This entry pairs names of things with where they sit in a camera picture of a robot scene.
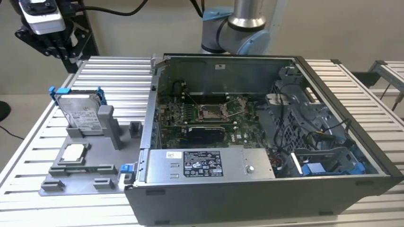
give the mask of screw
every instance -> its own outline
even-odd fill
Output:
[[[253,173],[253,167],[252,166],[245,166],[245,170],[248,174]]]

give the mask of open computer chassis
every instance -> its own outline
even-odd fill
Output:
[[[402,180],[297,56],[165,54],[140,148],[144,225],[338,214]]]

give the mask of hard drive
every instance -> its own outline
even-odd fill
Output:
[[[104,91],[49,89],[50,96],[68,120],[69,126],[77,128],[82,135],[101,135],[102,129],[97,117],[100,105],[105,105]]]

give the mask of white wall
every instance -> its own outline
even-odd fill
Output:
[[[85,0],[88,6],[126,12],[140,2]],[[230,6],[233,1],[205,2],[209,7]],[[269,19],[274,4],[264,0]],[[402,6],[404,0],[289,0],[270,53],[337,58],[353,70],[366,70],[376,59],[404,60]],[[200,50],[201,20],[188,0],[149,0],[132,17],[90,12],[89,18],[102,55],[144,57]],[[45,93],[66,77],[64,67],[13,37],[20,20],[6,0],[0,21],[0,94]]]
[[[289,0],[272,54],[340,59],[350,70],[404,61],[404,0]]]

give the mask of gray 3d-printed holder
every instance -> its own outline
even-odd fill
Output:
[[[112,114],[112,106],[100,106],[104,136],[82,136],[77,128],[66,128],[68,137],[41,184],[41,196],[122,192],[134,174],[118,174],[118,169],[138,158],[142,126],[141,122],[120,126]],[[76,161],[64,162],[61,157],[72,144],[84,145],[82,154]]]

